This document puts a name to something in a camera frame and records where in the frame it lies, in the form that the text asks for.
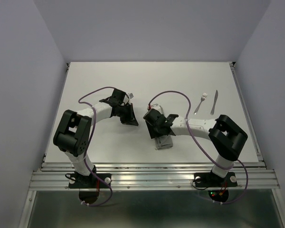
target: table top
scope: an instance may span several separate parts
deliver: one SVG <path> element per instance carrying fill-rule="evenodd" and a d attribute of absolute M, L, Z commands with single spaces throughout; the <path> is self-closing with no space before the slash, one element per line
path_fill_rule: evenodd
<path fill-rule="evenodd" d="M 133 93 L 131 100 L 139 123 L 138 127 L 120 124 L 118 117 L 97 123 L 88 154 L 92 162 L 120 163 L 208 163 L 190 136 L 173 136 L 174 146 L 156 150 L 143 120 L 148 102 L 165 90 L 185 93 L 191 100 L 189 118 L 215 119 L 220 114 L 228 115 L 247 134 L 248 140 L 240 155 L 243 162 L 258 162 L 257 152 L 245 118 L 242 103 L 229 66 L 229 63 L 205 62 L 72 62 L 67 74 L 53 131 L 51 133 L 45 162 L 69 162 L 54 144 L 53 136 L 63 112 L 67 109 L 78 111 L 87 108 L 79 104 L 83 95 L 104 86 L 113 86 L 127 93 Z M 215 91 L 218 100 L 214 115 L 210 115 Z M 193 112 L 203 93 L 206 100 L 196 115 Z M 96 104 L 112 94 L 106 89 L 93 94 L 86 101 Z M 154 104 L 163 107 L 165 115 L 185 116 L 187 100 L 178 94 L 164 94 Z M 216 159 L 218 152 L 212 142 L 198 138 L 199 143 Z"/>

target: silver fork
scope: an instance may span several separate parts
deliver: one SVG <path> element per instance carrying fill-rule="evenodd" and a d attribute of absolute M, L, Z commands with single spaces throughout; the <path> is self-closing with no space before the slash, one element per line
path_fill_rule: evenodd
<path fill-rule="evenodd" d="M 204 93 L 203 96 L 201 96 L 199 106 L 198 106 L 198 107 L 195 109 L 195 111 L 194 111 L 194 114 L 195 114 L 195 115 L 196 115 L 196 113 L 198 113 L 198 110 L 199 110 L 199 108 L 200 108 L 200 104 L 206 99 L 206 97 L 207 97 L 207 94 L 206 94 L 206 93 Z"/>

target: utensil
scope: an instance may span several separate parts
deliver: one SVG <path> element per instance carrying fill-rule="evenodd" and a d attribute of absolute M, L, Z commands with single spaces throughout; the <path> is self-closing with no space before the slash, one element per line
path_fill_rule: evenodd
<path fill-rule="evenodd" d="M 214 114 L 214 108 L 215 108 L 215 104 L 217 103 L 218 96 L 219 96 L 219 92 L 218 92 L 218 91 L 216 91 L 216 92 L 215 92 L 215 96 L 214 96 L 213 107 L 212 107 L 212 109 L 211 109 L 211 113 L 210 113 L 211 115 L 213 115 L 213 114 Z"/>
<path fill-rule="evenodd" d="M 200 104 L 206 99 L 206 97 L 207 97 L 207 94 L 206 94 L 206 93 L 204 93 L 203 96 L 201 96 L 199 106 L 197 106 L 197 108 L 196 108 L 195 111 L 194 111 L 194 114 L 195 114 L 195 115 L 196 115 L 196 113 L 198 113 L 198 110 L 199 110 L 199 108 L 200 108 Z"/>

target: gray wall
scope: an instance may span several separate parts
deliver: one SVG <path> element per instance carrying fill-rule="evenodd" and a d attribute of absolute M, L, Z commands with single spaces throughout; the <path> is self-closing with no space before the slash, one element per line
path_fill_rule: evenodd
<path fill-rule="evenodd" d="M 269 0 L 34 0 L 70 61 L 235 61 Z"/>
<path fill-rule="evenodd" d="M 66 64 L 32 0 L 0 0 L 0 228 L 17 227 Z"/>
<path fill-rule="evenodd" d="M 272 0 L 236 71 L 262 154 L 285 199 L 285 0 Z"/>

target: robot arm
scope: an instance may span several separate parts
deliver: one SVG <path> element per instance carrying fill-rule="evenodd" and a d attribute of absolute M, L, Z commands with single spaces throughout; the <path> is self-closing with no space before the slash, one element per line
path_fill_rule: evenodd
<path fill-rule="evenodd" d="M 96 110 L 96 122 L 118 116 L 122 124 L 138 126 L 131 98 L 133 98 L 132 94 L 115 89 L 110 97 L 100 100 L 93 106 Z M 77 112 L 66 110 L 54 136 L 54 145 L 69 157 L 75 172 L 83 176 L 91 174 L 85 166 L 84 159 L 89 167 L 95 167 L 87 153 L 85 155 L 93 118 L 92 108 Z"/>
<path fill-rule="evenodd" d="M 176 114 L 165 117 L 157 104 L 143 118 L 152 139 L 163 135 L 190 135 L 185 118 Z M 247 134 L 226 115 L 221 115 L 216 120 L 189 119 L 188 123 L 195 137 L 212 141 L 219 153 L 216 163 L 225 169 L 214 165 L 211 173 L 218 178 L 225 178 L 228 173 L 226 169 L 238 159 L 248 138 Z"/>

